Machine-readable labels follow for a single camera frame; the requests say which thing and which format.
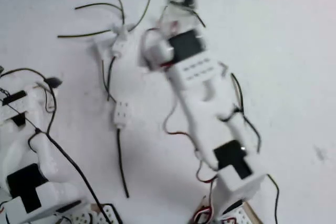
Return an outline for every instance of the table surface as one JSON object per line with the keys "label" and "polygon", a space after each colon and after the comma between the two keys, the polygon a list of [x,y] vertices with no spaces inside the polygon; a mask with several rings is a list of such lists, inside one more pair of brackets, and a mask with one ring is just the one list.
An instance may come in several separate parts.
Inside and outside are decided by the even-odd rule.
{"label": "table surface", "polygon": [[[122,1],[127,22],[136,22],[147,0]],[[121,134],[127,200],[113,105],[106,101],[93,40],[56,37],[119,24],[113,9],[74,10],[117,0],[0,0],[1,65],[63,79],[52,135],[125,223],[186,223],[208,192],[195,179],[198,162],[188,139],[162,130],[173,104],[169,84],[161,73],[137,67],[140,37],[155,25],[165,1],[152,0],[132,35],[133,53],[117,61],[112,74],[112,93],[119,99],[131,94],[132,120]],[[262,134],[261,157],[280,187],[279,223],[327,223],[336,198],[336,2],[198,0],[198,5],[208,47],[239,78],[246,114]],[[169,128],[187,129],[181,107]],[[82,184],[75,173],[73,179]],[[264,223],[274,223],[275,196],[266,179],[250,201]]]}

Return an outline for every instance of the white connector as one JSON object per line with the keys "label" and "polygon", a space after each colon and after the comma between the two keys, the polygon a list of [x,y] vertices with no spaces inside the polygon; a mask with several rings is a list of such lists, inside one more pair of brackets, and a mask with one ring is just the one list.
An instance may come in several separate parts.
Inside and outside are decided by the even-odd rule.
{"label": "white connector", "polygon": [[112,59],[111,46],[115,37],[116,35],[112,31],[95,36],[94,43],[101,60],[110,61]]}
{"label": "white connector", "polygon": [[130,104],[127,101],[117,101],[114,109],[114,124],[118,129],[124,128],[130,119]]}
{"label": "white connector", "polygon": [[129,40],[129,33],[126,26],[122,26],[117,39],[112,46],[112,54],[118,58],[121,58],[123,55],[127,54],[127,43]]}

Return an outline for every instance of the white robot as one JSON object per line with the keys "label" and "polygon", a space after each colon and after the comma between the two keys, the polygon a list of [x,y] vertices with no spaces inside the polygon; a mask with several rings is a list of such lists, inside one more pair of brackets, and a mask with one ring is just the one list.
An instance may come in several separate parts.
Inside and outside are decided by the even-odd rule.
{"label": "white robot", "polygon": [[[217,174],[211,216],[204,223],[212,220],[221,223],[219,219],[224,212],[253,197],[267,173],[257,153],[260,146],[253,145],[260,136],[243,112],[233,105],[235,99],[229,96],[232,81],[228,75],[223,80],[222,67],[196,30],[200,18],[193,11],[194,1],[191,3],[169,0],[159,25],[151,29],[160,34],[159,40],[144,50],[144,56],[151,69],[164,68],[187,116],[188,133],[199,158]],[[204,98],[193,92],[201,86],[206,88]],[[211,117],[224,122],[232,138],[222,140],[219,145],[212,141],[211,122],[206,119]],[[247,127],[252,127],[256,134],[249,134]]]}
{"label": "white robot", "polygon": [[1,77],[0,98],[0,186],[8,197],[0,202],[0,223],[62,216],[86,204],[85,191],[68,181],[64,157],[35,129],[46,131],[54,106],[48,85],[9,74]]}

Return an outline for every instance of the black wire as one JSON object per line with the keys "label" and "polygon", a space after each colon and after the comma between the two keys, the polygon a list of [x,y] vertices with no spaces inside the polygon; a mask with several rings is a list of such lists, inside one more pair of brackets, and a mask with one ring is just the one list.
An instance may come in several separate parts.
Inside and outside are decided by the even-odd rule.
{"label": "black wire", "polygon": [[47,90],[46,89],[43,89],[44,90],[44,94],[45,94],[45,97],[46,97],[46,104],[45,104],[45,110],[47,111],[47,113],[51,114],[53,113],[53,111],[49,111],[48,110],[48,95],[47,95]]}
{"label": "black wire", "polygon": [[128,193],[127,184],[126,184],[126,180],[125,180],[125,175],[124,175],[124,171],[123,171],[123,168],[122,168],[120,129],[117,129],[117,145],[118,145],[119,168],[120,168],[120,175],[121,175],[121,179],[122,179],[122,184],[124,186],[124,191],[125,191],[126,197],[129,198],[130,195]]}
{"label": "black wire", "polygon": [[80,38],[80,37],[87,37],[87,36],[93,36],[93,35],[97,35],[97,34],[103,34],[103,33],[107,33],[108,31],[111,30],[103,30],[103,31],[97,31],[95,33],[90,33],[90,34],[78,34],[78,35],[58,35],[57,38]]}
{"label": "black wire", "polygon": [[103,60],[101,61],[101,70],[102,70],[103,84],[104,84],[105,90],[106,90],[108,96],[113,100],[113,102],[117,102],[116,99],[109,92],[109,89],[108,89],[107,84],[105,82],[105,71],[104,71],[104,61]]}
{"label": "black wire", "polygon": [[85,8],[85,7],[89,7],[89,6],[95,6],[95,5],[109,5],[109,6],[112,6],[116,9],[122,11],[122,9],[119,6],[113,5],[113,4],[110,4],[110,3],[92,3],[92,4],[88,4],[88,5],[82,5],[82,6],[75,7],[75,10],[82,9],[82,8]]}
{"label": "black wire", "polygon": [[6,200],[6,201],[1,202],[1,204],[0,204],[0,210],[1,210],[1,208],[2,208],[2,205],[5,204],[5,203],[7,203],[7,202],[9,202],[9,200]]}
{"label": "black wire", "polygon": [[136,25],[133,26],[129,31],[133,31],[133,30],[134,30],[134,29],[141,23],[141,21],[143,20],[143,18],[145,17],[145,15],[146,15],[146,13],[147,13],[147,10],[148,10],[148,7],[149,7],[150,2],[151,2],[151,0],[148,0],[148,1],[147,1],[145,11],[143,12],[141,18],[140,18],[139,21],[136,23]]}
{"label": "black wire", "polygon": [[118,1],[119,1],[120,8],[121,8],[122,24],[124,25],[124,24],[125,24],[125,11],[124,11],[124,6],[123,6],[121,0],[118,0]]}
{"label": "black wire", "polygon": [[243,115],[245,115],[244,111],[244,99],[243,99],[243,92],[241,89],[241,86],[239,84],[239,81],[237,80],[236,76],[234,73],[231,73],[232,79],[235,81],[236,85],[238,86],[238,91],[239,91],[239,98],[240,98],[240,109],[242,110]]}
{"label": "black wire", "polygon": [[260,153],[260,149],[261,149],[261,136],[259,134],[259,132],[257,131],[256,127],[251,123],[251,121],[247,118],[247,116],[245,116],[245,112],[244,112],[244,99],[243,99],[243,92],[242,92],[242,87],[240,86],[240,83],[238,81],[238,79],[236,78],[236,76],[231,73],[231,77],[233,79],[233,81],[235,82],[235,85],[238,87],[238,91],[239,91],[239,99],[240,99],[240,109],[239,108],[235,108],[233,113],[229,116],[228,119],[225,119],[222,122],[227,122],[231,119],[231,117],[237,113],[237,112],[241,112],[243,115],[243,118],[245,120],[245,122],[247,122],[247,124],[252,128],[252,130],[254,131],[254,133],[257,135],[258,137],[258,145],[257,145],[257,153]]}
{"label": "black wire", "polygon": [[[14,110],[16,113],[21,114],[19,111],[17,111],[14,107],[12,107],[10,104],[6,104],[8,107],[10,107],[12,110]],[[29,120],[28,118],[26,118],[27,122],[29,122],[34,128],[36,128],[36,125]]]}
{"label": "black wire", "polygon": [[112,73],[112,66],[113,66],[113,63],[115,61],[115,56],[113,56],[112,60],[111,60],[111,63],[110,63],[110,66],[109,66],[109,70],[108,70],[108,74],[107,74],[107,100],[109,101],[110,100],[110,82],[111,82],[111,73]]}
{"label": "black wire", "polygon": [[[241,113],[243,114],[243,112],[241,111],[241,109],[239,108],[234,108],[233,112],[231,113],[231,115],[229,115],[227,118],[218,118],[221,122],[223,123],[227,123],[228,121],[230,121],[232,119],[232,117],[237,114],[237,113]],[[243,115],[243,118],[245,120],[245,122],[247,122],[247,124],[251,127],[251,129],[254,131],[254,133],[257,135],[258,138],[258,144],[257,144],[257,153],[260,153],[260,149],[261,149],[261,136],[257,130],[257,128],[251,123],[251,121],[247,118],[247,116]]]}
{"label": "black wire", "polygon": [[279,203],[279,195],[280,195],[280,188],[278,186],[278,184],[275,182],[275,180],[272,178],[271,175],[267,174],[268,178],[272,181],[272,183],[275,185],[275,187],[277,188],[277,197],[275,199],[275,208],[274,208],[274,219],[275,219],[275,223],[278,224],[278,203]]}
{"label": "black wire", "polygon": [[67,220],[72,224],[72,221],[68,217],[62,216],[61,220]]}
{"label": "black wire", "polygon": [[35,133],[34,133],[30,138],[28,138],[28,141],[27,141],[29,148],[30,148],[33,152],[35,152],[35,153],[36,153],[36,151],[31,147],[30,142],[31,142],[32,139],[33,139],[35,136],[37,136],[39,133],[41,133],[41,130],[40,130],[39,128],[35,128]]}
{"label": "black wire", "polygon": [[[15,72],[19,72],[19,71],[30,71],[30,72],[33,72],[33,73],[35,73],[35,74],[41,76],[42,79],[43,79],[44,81],[46,81],[46,78],[45,78],[45,76],[44,76],[43,74],[41,74],[40,72],[38,72],[38,71],[36,71],[36,70],[34,70],[34,69],[31,69],[31,68],[17,68],[17,69],[13,69],[13,70],[11,70],[11,71],[5,72],[5,73],[3,73],[2,75],[0,75],[0,78],[3,77],[3,76],[6,76],[6,75],[8,75],[8,74],[15,73]],[[49,84],[48,84],[48,86],[49,86],[49,89],[50,89],[50,94],[51,94],[51,96],[52,96],[52,98],[53,98],[53,100],[54,100],[54,111],[53,111],[53,114],[51,115],[51,119],[50,119],[50,122],[49,122],[49,125],[48,125],[48,128],[47,128],[47,133],[49,134],[49,133],[50,133],[50,130],[51,130],[51,126],[52,126],[52,124],[53,124],[53,122],[54,122],[54,119],[55,119],[55,114],[56,114],[56,110],[57,110],[57,101],[56,101],[56,96],[55,96],[55,93],[54,93],[53,88],[52,88]],[[27,119],[27,121],[30,122],[30,123],[36,128],[36,126],[35,126],[30,120]]]}
{"label": "black wire", "polygon": [[79,168],[79,166],[76,164],[76,162],[63,150],[63,148],[48,134],[45,133],[47,138],[51,141],[51,143],[62,153],[62,155],[69,161],[69,163],[75,168],[75,170],[79,173],[79,175],[81,176],[81,178],[83,179],[84,183],[86,184],[86,186],[88,187],[91,195],[93,196],[99,210],[101,211],[101,213],[104,215],[105,220],[108,224],[111,224],[109,217],[106,215],[101,203],[99,202],[99,199],[97,198],[95,192],[93,191],[89,181],[87,180],[86,176],[84,175],[84,173],[82,172],[82,170]]}

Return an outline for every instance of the wire connector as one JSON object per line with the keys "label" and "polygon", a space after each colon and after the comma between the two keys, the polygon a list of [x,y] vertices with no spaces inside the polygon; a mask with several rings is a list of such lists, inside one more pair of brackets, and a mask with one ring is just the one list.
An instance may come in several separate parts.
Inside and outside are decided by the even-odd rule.
{"label": "wire connector", "polygon": [[114,124],[118,129],[126,127],[130,119],[130,104],[128,101],[117,101],[114,109]]}
{"label": "wire connector", "polygon": [[119,30],[117,39],[112,46],[112,54],[118,58],[124,56],[127,52],[127,43],[129,41],[129,32],[126,26],[122,26]]}

